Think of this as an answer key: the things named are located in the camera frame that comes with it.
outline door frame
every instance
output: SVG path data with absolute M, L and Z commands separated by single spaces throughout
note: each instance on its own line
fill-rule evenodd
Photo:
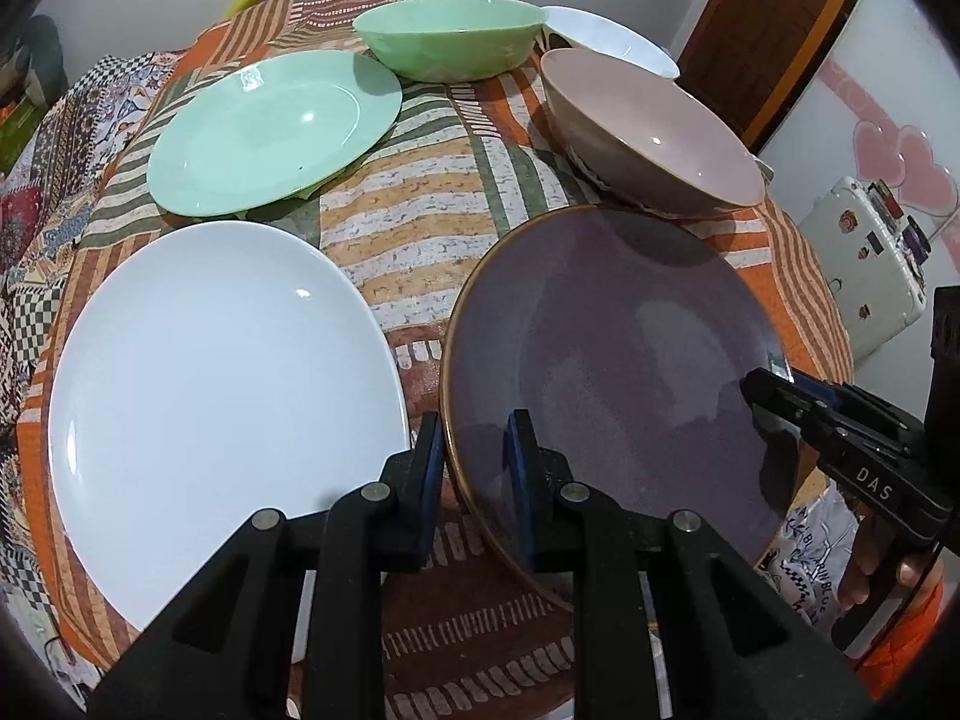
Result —
M 690 33 L 690 38 L 683 47 L 678 65 L 680 74 L 683 74 L 685 58 L 690 59 L 697 50 L 704 34 L 707 33 L 713 14 L 723 0 L 707 0 L 704 11 L 697 20 L 697 25 Z M 754 149 L 773 134 L 773 130 L 784 119 L 789 108 L 792 107 L 802 90 L 800 86 L 810 78 L 811 66 L 823 61 L 827 51 L 839 34 L 841 20 L 845 17 L 845 10 L 851 5 L 851 0 L 827 0 L 823 10 L 810 28 L 803 44 L 797 50 L 784 74 L 776 83 L 773 92 L 766 98 L 760 111 L 751 120 L 744 130 L 741 140 L 747 148 Z

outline patterned tablecloth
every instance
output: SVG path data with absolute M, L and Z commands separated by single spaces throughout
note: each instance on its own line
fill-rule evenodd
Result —
M 138 248 L 192 223 L 165 215 L 146 186 L 147 161 L 176 111 L 199 90 L 258 59 L 309 49 L 365 50 L 350 22 L 393 0 L 270 0 L 200 35 L 107 172 L 17 425 L 32 540 L 64 639 L 114 662 L 136 630 L 99 594 L 64 533 L 48 474 L 45 432 L 64 341 L 107 275 Z M 443 332 L 459 289 L 483 254 L 533 215 L 596 202 L 569 165 L 544 113 L 539 60 L 496 79 L 452 86 L 403 82 L 397 123 L 367 155 L 309 200 L 248 213 L 293 232 L 337 263 L 368 301 L 397 358 L 413 428 L 438 408 Z M 686 228 L 723 255 L 781 334 L 790 362 L 851 377 L 847 337 L 808 244 L 769 199 Z M 143 349 L 143 367 L 165 365 Z M 277 354 L 277 365 L 296 361 Z M 384 586 L 387 717 L 468 712 L 527 720 L 572 693 L 570 615 L 539 598 L 484 546 L 443 487 L 429 569 Z

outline brown wooden door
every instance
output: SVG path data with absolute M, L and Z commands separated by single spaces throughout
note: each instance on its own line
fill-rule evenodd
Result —
M 680 86 L 755 146 L 852 1 L 710 0 L 680 57 Z

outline green bowl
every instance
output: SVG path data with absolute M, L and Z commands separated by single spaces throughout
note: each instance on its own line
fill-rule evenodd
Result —
M 376 58 L 430 83 L 479 81 L 520 66 L 546 21 L 517 0 L 402 0 L 353 20 Z

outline screw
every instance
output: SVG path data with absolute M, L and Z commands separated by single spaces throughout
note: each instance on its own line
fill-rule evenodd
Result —
M 277 522 L 280 522 L 280 512 L 277 512 L 276 509 L 261 509 L 259 512 L 253 513 L 250 522 L 258 531 L 269 531 L 270 528 L 277 525 Z
M 363 490 L 360 490 L 360 494 L 365 501 L 370 501 L 371 503 L 385 501 L 390 497 L 390 485 L 384 484 L 383 482 L 371 482 L 368 485 L 364 485 Z
M 590 488 L 579 482 L 570 482 L 560 488 L 560 497 L 570 503 L 583 503 L 590 497 Z
M 690 509 L 680 509 L 673 515 L 673 525 L 684 533 L 696 533 L 704 522 L 700 519 L 697 512 L 691 512 Z

